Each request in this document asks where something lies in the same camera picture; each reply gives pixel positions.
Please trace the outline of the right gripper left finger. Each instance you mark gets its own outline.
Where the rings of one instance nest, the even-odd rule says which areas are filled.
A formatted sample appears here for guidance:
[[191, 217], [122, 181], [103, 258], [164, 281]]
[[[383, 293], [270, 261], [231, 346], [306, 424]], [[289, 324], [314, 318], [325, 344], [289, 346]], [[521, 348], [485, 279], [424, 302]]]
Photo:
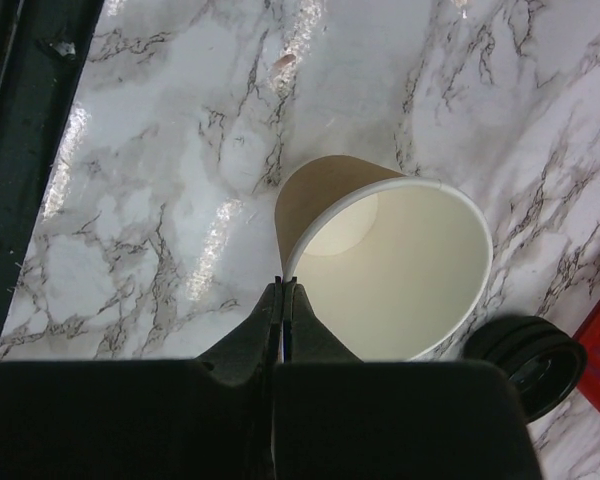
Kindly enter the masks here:
[[283, 287], [188, 359], [0, 362], [0, 479], [269, 479]]

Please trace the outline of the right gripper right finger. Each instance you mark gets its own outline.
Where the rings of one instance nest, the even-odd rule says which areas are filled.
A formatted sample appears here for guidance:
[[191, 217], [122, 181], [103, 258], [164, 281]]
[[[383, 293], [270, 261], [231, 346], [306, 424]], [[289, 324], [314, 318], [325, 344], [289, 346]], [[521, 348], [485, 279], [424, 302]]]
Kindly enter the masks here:
[[272, 375], [279, 479], [526, 479], [517, 394], [479, 361], [363, 363], [283, 289], [283, 360]]

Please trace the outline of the brown paper coffee cup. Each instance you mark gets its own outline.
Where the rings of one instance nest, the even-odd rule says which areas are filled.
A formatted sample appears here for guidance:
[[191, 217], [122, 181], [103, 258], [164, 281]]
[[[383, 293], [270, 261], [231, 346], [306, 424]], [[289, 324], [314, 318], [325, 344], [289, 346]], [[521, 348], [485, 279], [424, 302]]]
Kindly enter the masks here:
[[364, 361], [434, 350], [470, 316], [491, 271], [491, 232], [466, 194], [352, 156], [298, 168], [274, 222], [284, 281]]

